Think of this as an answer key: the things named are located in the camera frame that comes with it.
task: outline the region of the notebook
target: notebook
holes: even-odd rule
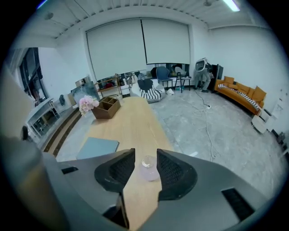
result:
[[[79,151],[76,159],[82,160],[110,154],[117,150],[118,144],[119,142],[116,140],[89,137]]]

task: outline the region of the roller blind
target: roller blind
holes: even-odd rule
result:
[[[187,25],[155,19],[143,19],[142,24],[148,64],[190,64]]]
[[[140,20],[108,24],[87,32],[92,66],[97,80],[146,69]]]

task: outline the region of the wooden box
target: wooden box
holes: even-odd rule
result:
[[[104,97],[99,102],[99,106],[93,108],[91,111],[97,119],[111,119],[120,107],[119,100]]]

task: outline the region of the orange sofa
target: orange sofa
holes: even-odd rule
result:
[[[218,88],[218,85],[220,83],[228,86],[228,88]],[[234,84],[234,78],[225,76],[224,80],[217,79],[216,83],[215,83],[215,87],[214,87],[215,91],[220,92],[220,93],[230,97],[231,99],[233,99],[234,101],[242,104],[248,110],[250,110],[255,115],[257,115],[259,110],[256,110],[255,107],[252,106],[251,103],[249,103],[244,97],[240,96],[237,92],[232,91],[229,88],[233,88],[235,90],[238,90],[238,91],[246,94],[252,100],[255,100],[259,104],[260,107],[263,108],[266,92],[264,92],[258,86],[255,89],[253,89],[253,88],[247,87],[247,86],[245,86],[243,84],[240,84],[240,83],[235,83]]]

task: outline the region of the ceiling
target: ceiling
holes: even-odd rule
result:
[[[244,4],[233,12],[222,0],[48,0],[22,30],[27,38],[57,39],[81,21],[114,8],[151,6],[176,10],[207,24],[209,29],[233,25],[261,26],[266,24]]]

